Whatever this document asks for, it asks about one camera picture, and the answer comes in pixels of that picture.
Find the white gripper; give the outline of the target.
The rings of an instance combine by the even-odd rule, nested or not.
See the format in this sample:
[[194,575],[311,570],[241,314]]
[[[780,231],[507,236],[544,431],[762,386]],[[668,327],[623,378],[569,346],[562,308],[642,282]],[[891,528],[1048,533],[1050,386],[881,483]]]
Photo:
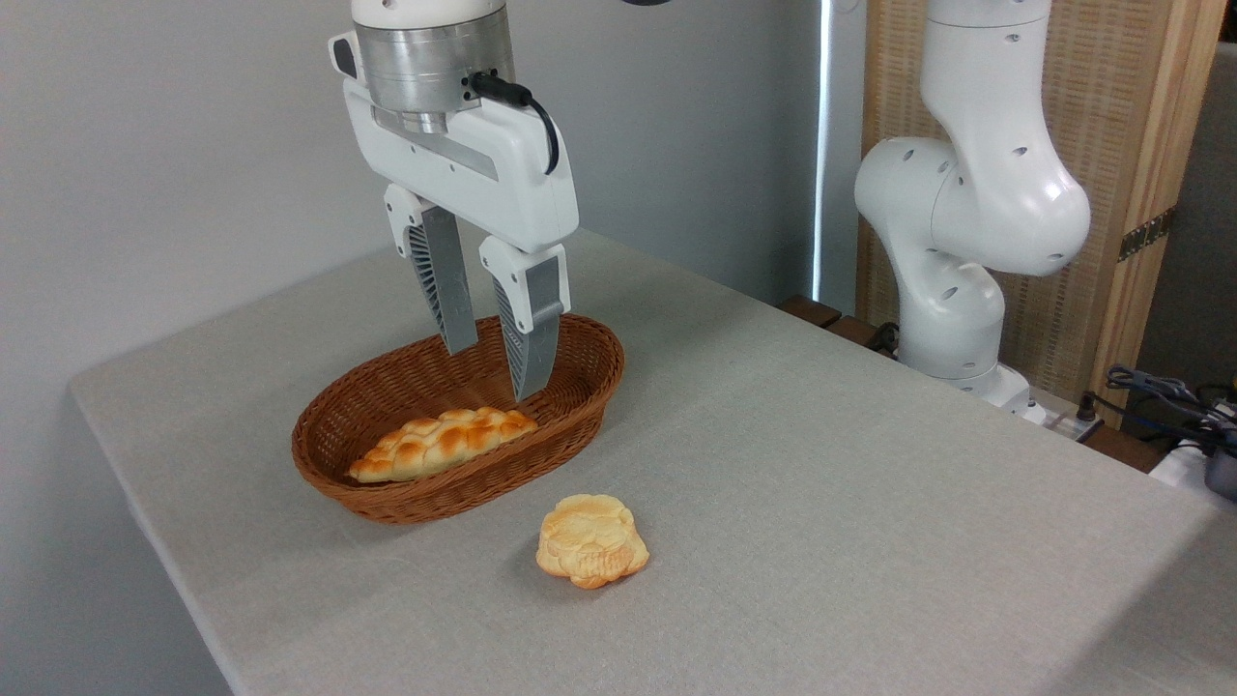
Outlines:
[[449,354],[477,342],[456,218],[492,234],[477,250],[515,397],[529,399],[554,368],[569,312],[559,242],[579,211],[560,129],[524,105],[508,32],[350,31],[332,37],[332,66],[362,158],[392,182],[383,202],[396,248]]

